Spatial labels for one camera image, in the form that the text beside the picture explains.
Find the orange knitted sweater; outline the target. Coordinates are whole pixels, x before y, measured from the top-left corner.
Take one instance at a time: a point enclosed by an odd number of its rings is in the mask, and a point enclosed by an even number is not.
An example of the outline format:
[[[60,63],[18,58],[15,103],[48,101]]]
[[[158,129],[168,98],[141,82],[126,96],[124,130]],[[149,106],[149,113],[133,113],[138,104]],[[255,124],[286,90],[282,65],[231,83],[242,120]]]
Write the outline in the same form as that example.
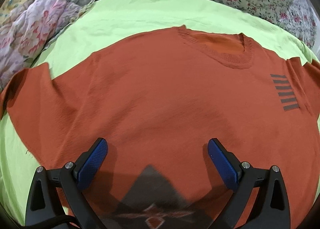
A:
[[[171,27],[139,33],[51,78],[43,63],[1,93],[21,141],[48,169],[104,138],[85,197],[112,228],[206,228],[231,191],[207,153],[217,138],[240,161],[277,165],[291,227],[319,180],[319,63],[282,59],[240,33]]]

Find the light green bed sheet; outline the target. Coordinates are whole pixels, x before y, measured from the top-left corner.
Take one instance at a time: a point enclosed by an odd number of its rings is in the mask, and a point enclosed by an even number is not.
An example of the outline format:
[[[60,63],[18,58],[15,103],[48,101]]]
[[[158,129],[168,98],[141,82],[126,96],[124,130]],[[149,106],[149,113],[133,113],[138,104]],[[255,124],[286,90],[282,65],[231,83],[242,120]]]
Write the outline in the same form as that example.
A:
[[[317,55],[300,39],[251,14],[210,0],[99,0],[69,26],[36,65],[48,63],[57,77],[91,53],[125,37],[172,26],[206,32],[244,33],[283,59],[302,63]],[[1,203],[18,223],[24,223],[31,180],[39,163],[27,150],[8,115],[1,120]]]

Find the pink floral blanket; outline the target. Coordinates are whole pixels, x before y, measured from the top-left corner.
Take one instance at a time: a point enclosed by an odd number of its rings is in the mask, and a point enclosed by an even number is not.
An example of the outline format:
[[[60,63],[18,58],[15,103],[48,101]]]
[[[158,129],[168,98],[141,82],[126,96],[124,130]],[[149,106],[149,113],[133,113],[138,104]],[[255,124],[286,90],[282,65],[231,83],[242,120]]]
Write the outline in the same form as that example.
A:
[[[13,9],[1,25],[1,90],[29,68],[48,43],[73,24],[94,0],[34,0]]]

